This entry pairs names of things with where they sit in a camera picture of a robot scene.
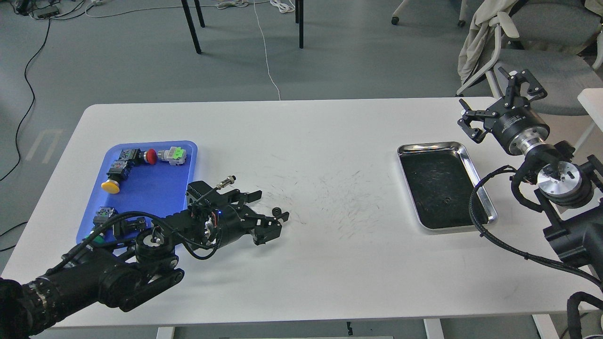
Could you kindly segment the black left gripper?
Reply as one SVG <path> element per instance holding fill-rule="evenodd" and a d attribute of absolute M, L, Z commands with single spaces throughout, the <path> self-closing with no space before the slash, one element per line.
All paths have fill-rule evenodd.
<path fill-rule="evenodd" d="M 262 198 L 262 191 L 241 192 L 233 189 L 220 190 L 233 181 L 221 181 L 213 186 L 203 181 L 187 186 L 187 207 L 191 218 L 203 226 L 197 244 L 220 248 L 250 234 L 255 245 L 262 245 L 278 238 L 282 224 L 289 219 L 289 212 L 277 211 L 275 215 L 256 214 L 248 204 Z"/>

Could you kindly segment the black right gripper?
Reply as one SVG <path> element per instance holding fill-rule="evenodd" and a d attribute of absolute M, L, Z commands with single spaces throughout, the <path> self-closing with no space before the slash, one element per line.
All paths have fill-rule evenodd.
<path fill-rule="evenodd" d="M 527 140 L 536 137 L 539 142 L 544 142 L 549 137 L 549 125 L 532 109 L 527 109 L 532 102 L 546 98 L 548 92 L 528 69 L 507 72 L 500 67 L 499 72 L 507 79 L 502 96 L 502 105 L 507 111 L 473 110 L 463 99 L 459 99 L 463 113 L 458 125 L 477 144 L 492 132 L 507 154 L 519 156 L 530 147 L 525 144 Z M 481 122 L 483 128 L 472 127 L 472 122 Z"/>

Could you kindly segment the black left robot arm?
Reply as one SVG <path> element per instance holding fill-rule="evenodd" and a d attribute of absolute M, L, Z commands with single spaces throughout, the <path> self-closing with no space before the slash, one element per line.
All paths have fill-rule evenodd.
<path fill-rule="evenodd" d="M 187 208 L 167 217 L 140 211 L 117 214 L 64 254 L 44 275 L 25 284 L 1 280 L 1 337 L 28 339 L 66 317 L 101 303 L 131 311 L 180 283 L 175 247 L 198 260 L 244 234 L 261 245 L 278 238 L 289 213 L 254 212 L 249 203 L 262 197 L 233 189 L 234 176 L 212 187 L 197 181 L 187 186 Z"/>

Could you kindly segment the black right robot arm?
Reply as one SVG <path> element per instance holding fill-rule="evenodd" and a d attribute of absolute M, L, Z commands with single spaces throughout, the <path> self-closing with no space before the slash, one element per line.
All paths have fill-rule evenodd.
<path fill-rule="evenodd" d="M 505 93 L 485 110 L 472 109 L 459 101 L 463 114 L 458 125 L 474 142 L 481 143 L 491 133 L 510 156 L 524 156 L 519 168 L 505 165 L 487 174 L 469 196 L 469 215 L 474 227 L 494 245 L 543 266 L 578 275 L 602 287 L 603 207 L 599 203 L 590 210 L 562 219 L 555 207 L 577 209 L 592 201 L 602 189 L 602 163 L 589 156 L 586 163 L 575 164 L 575 148 L 567 141 L 555 145 L 546 142 L 551 129 L 532 109 L 532 101 L 543 99 L 547 91 L 524 69 L 507 73 Z M 544 237 L 558 256 L 557 260 L 530 254 L 506 244 L 494 236 L 478 220 L 478 189 L 491 178 L 511 174 L 511 193 L 529 210 L 543 212 L 550 226 Z"/>

